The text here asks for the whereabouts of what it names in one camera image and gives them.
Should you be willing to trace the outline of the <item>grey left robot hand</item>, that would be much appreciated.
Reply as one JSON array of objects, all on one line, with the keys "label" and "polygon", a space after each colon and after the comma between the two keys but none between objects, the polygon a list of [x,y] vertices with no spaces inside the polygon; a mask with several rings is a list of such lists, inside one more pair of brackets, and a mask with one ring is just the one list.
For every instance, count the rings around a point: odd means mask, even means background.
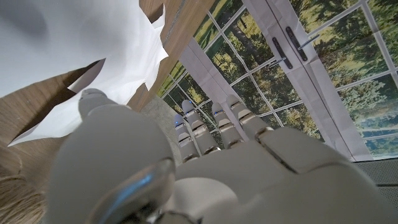
[{"label": "grey left robot hand", "polygon": [[95,88],[60,148],[47,192],[48,223],[396,223],[397,210],[357,165],[292,128],[273,129],[235,96],[218,105],[225,148],[183,102],[176,165],[159,126]]}]

